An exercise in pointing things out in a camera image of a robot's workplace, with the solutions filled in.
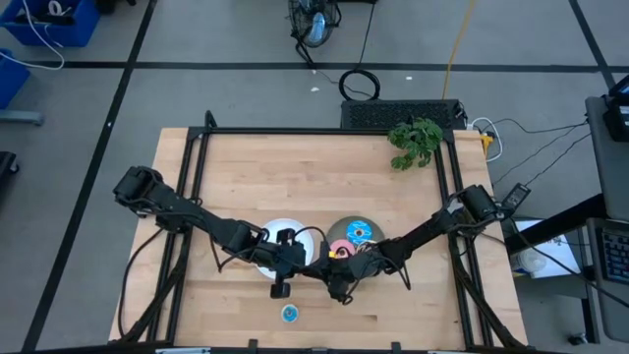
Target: yellow cable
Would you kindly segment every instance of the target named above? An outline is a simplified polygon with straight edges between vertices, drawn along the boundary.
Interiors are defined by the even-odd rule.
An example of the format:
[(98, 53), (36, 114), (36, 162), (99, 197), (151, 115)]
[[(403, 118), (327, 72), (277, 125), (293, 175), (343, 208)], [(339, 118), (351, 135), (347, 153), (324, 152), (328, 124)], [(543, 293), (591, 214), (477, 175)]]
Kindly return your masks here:
[(454, 57), (456, 56), (456, 50), (459, 48), (459, 43), (461, 43), (461, 38), (463, 38), (465, 31), (468, 29), (468, 23), (470, 22), (470, 17), (472, 17), (472, 10), (474, 10), (475, 6), (476, 0), (470, 0), (470, 6), (468, 7), (468, 11), (465, 13), (465, 18), (463, 19), (463, 25), (461, 25), (459, 34), (456, 36), (454, 48), (452, 48), (452, 54), (450, 54), (450, 61), (448, 61), (448, 68), (445, 71), (445, 83), (443, 83), (443, 94), (441, 95), (441, 99), (445, 99), (445, 96), (448, 93), (448, 87), (450, 86), (450, 69), (452, 68), (452, 62), (454, 61)]

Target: white plate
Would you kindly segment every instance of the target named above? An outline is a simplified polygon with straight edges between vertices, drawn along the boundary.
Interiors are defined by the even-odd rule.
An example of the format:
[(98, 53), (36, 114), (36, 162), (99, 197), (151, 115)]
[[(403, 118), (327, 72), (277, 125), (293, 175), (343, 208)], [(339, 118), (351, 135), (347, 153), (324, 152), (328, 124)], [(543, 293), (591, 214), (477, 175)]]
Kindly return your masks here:
[[(303, 229), (304, 226), (301, 222), (288, 218), (280, 218), (274, 219), (266, 223), (263, 228), (267, 229), (269, 232), (268, 242), (277, 243), (277, 232), (283, 229), (292, 228), (295, 231)], [(304, 250), (306, 250), (306, 266), (309, 265), (313, 261), (313, 252), (315, 251), (315, 247), (313, 244), (313, 235), (311, 235), (310, 230), (306, 230), (295, 238), (297, 241), (301, 242), (304, 245)], [(259, 266), (257, 268), (259, 272), (264, 274), (266, 277), (275, 280), (275, 271), (270, 270), (267, 267)]]

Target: wooden table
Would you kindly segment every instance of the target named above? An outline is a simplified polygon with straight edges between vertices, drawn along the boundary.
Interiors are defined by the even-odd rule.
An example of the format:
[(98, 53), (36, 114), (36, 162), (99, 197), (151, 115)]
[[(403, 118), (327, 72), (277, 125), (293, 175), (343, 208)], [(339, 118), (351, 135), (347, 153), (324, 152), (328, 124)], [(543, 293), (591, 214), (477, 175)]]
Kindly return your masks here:
[[(161, 133), (153, 168), (171, 186), (177, 183), (186, 134), (186, 129)], [(483, 184), (491, 191), (478, 134), (455, 136), (464, 184)], [(341, 217), (361, 215), (376, 222), (388, 237), (400, 236), (438, 210), (441, 198), (434, 163), (393, 172), (389, 160), (397, 152), (386, 137), (377, 136), (215, 135), (210, 138), (200, 197), (204, 207), (220, 216), (257, 225), (290, 217), (327, 230)], [(454, 191), (444, 152), (449, 190)], [(192, 189), (194, 161), (195, 157), (187, 191)], [(154, 220), (140, 220), (132, 251), (155, 229)], [(497, 224), (486, 233), (502, 238)], [(130, 272), (125, 329), (154, 294), (164, 240), (162, 236), (140, 253)], [(504, 247), (484, 237), (476, 245), (487, 301), (515, 337), (526, 342)], [(219, 252), (219, 257), (226, 255)], [(218, 273), (207, 235), (196, 230), (176, 344), (244, 347), (256, 338), (260, 347), (387, 349), (399, 341), (403, 349), (463, 349), (449, 257), (445, 236), (417, 250), (407, 262), (411, 291), (397, 274), (382, 274), (364, 279), (354, 302), (342, 306), (329, 298), (320, 281), (297, 276), (289, 280), (290, 298), (272, 300), (271, 281), (253, 265), (232, 262)], [(300, 317), (293, 324), (280, 318), (286, 304), (299, 308)], [(168, 311), (165, 305), (158, 337), (164, 336)], [(470, 315), (477, 343), (482, 343), (474, 306)], [(114, 325), (111, 338), (117, 337)]]

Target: white cable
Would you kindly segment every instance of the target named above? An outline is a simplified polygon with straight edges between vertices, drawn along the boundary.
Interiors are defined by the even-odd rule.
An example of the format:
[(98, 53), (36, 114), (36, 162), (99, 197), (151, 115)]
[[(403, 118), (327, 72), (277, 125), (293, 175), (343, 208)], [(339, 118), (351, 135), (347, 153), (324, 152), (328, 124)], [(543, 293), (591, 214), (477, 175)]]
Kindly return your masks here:
[(499, 157), (501, 157), (501, 156), (502, 156), (502, 140), (500, 139), (500, 135), (498, 134), (498, 130), (497, 130), (497, 129), (495, 129), (495, 126), (493, 125), (493, 122), (491, 122), (491, 121), (489, 120), (489, 118), (486, 118), (486, 117), (479, 117), (479, 118), (477, 118), (477, 119), (475, 119), (475, 120), (473, 120), (473, 121), (472, 121), (472, 126), (474, 127), (474, 125), (476, 124), (476, 122), (478, 122), (478, 121), (480, 121), (480, 120), (487, 121), (487, 122), (491, 125), (491, 127), (493, 128), (493, 132), (495, 133), (495, 138), (498, 140), (498, 146), (499, 146), (499, 151), (498, 151), (498, 154), (497, 154), (496, 156), (492, 157), (492, 158), (488, 158), (488, 159), (487, 159), (487, 162), (496, 161), (496, 160), (498, 160), (498, 158), (499, 158)]
[(35, 35), (37, 35), (37, 37), (48, 47), (50, 48), (50, 50), (52, 50), (55, 54), (57, 54), (57, 56), (61, 59), (61, 63), (59, 64), (58, 67), (55, 68), (51, 68), (51, 67), (47, 67), (47, 66), (43, 66), (43, 65), (36, 65), (36, 64), (29, 64), (29, 63), (25, 63), (22, 62), (18, 59), (14, 59), (8, 55), (5, 55), (3, 52), (0, 52), (0, 56), (4, 57), (7, 60), (10, 60), (14, 63), (18, 63), (21, 65), (24, 65), (26, 67), (29, 68), (36, 68), (36, 69), (44, 69), (44, 70), (50, 70), (50, 71), (57, 71), (57, 70), (61, 70), (63, 69), (63, 66), (66, 64), (66, 59), (64, 59), (63, 55), (61, 55), (61, 53), (59, 53), (55, 48), (52, 47), (52, 45), (48, 44), (47, 41), (45, 41), (42, 37), (41, 34), (39, 34), (39, 32), (35, 29), (35, 26), (32, 24), (32, 19), (30, 18), (30, 10), (29, 10), (29, 5), (27, 5), (27, 0), (22, 0), (22, 3), (24, 4), (24, 10), (27, 13), (27, 20), (29, 20), (29, 25), (30, 28), (32, 29), (33, 32), (35, 32)]

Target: green plant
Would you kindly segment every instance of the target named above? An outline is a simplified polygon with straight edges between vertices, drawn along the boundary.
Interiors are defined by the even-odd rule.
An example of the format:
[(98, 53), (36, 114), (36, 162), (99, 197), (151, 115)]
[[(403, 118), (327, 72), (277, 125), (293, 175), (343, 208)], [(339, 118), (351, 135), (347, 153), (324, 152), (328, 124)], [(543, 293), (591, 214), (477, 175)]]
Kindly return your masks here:
[(441, 128), (430, 119), (415, 118), (411, 124), (398, 124), (389, 131), (388, 139), (396, 148), (403, 149), (406, 153), (393, 157), (391, 167), (404, 171), (413, 165), (416, 158), (419, 159), (418, 167), (428, 165), (442, 138)]

